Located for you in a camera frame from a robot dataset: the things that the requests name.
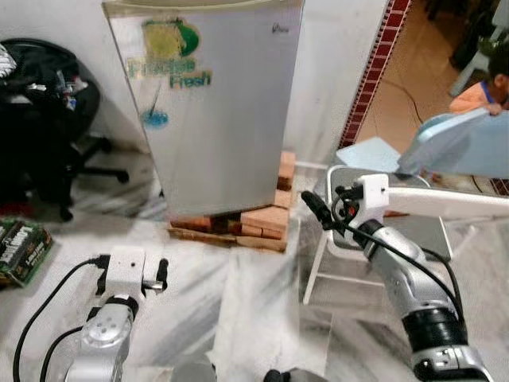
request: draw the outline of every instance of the wooden pallet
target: wooden pallet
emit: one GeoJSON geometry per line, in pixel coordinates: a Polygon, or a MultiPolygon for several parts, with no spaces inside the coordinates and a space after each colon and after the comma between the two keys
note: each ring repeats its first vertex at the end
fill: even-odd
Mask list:
{"type": "Polygon", "coordinates": [[[283,152],[278,189],[271,206],[221,216],[171,220],[168,230],[173,236],[184,240],[284,252],[287,245],[294,173],[295,154],[283,152]]]}

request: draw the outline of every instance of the stainless steel fridge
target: stainless steel fridge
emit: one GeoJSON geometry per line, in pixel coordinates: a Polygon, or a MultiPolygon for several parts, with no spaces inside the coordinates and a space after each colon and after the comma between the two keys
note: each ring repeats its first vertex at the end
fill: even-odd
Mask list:
{"type": "Polygon", "coordinates": [[[103,8],[170,214],[272,203],[302,0],[103,8]]]}

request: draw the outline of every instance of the brown floor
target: brown floor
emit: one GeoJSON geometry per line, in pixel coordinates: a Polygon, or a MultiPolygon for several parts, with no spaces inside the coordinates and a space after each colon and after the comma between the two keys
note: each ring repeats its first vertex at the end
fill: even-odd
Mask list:
{"type": "Polygon", "coordinates": [[[421,124],[419,118],[448,112],[452,101],[448,90],[458,76],[449,57],[460,40],[464,19],[440,12],[429,21],[424,5],[417,0],[410,9],[358,142],[379,136],[402,153],[421,124]]]}

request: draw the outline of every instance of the orange shirt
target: orange shirt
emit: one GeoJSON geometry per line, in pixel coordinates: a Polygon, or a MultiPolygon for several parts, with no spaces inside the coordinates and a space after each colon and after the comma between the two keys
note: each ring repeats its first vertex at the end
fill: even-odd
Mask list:
{"type": "Polygon", "coordinates": [[[483,82],[478,82],[456,97],[449,105],[449,110],[456,114],[466,113],[467,111],[487,106],[490,102],[493,102],[488,99],[488,97],[489,93],[488,90],[483,87],[483,82]]]}

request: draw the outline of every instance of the brand logo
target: brand logo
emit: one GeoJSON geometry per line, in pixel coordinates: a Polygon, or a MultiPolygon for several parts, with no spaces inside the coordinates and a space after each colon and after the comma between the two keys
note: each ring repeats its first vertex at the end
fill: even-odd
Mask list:
{"type": "Polygon", "coordinates": [[[6,240],[6,250],[3,252],[0,260],[8,263],[32,230],[33,229],[31,227],[22,227],[11,240],[6,240]]]}
{"type": "Polygon", "coordinates": [[[280,26],[278,22],[275,22],[274,25],[272,25],[272,33],[288,33],[289,28],[285,26],[280,26]]]}
{"type": "Polygon", "coordinates": [[[212,71],[197,70],[192,54],[200,45],[197,29],[183,19],[147,21],[142,25],[146,57],[126,62],[130,78],[169,74],[170,89],[189,89],[212,83],[212,71]]]}

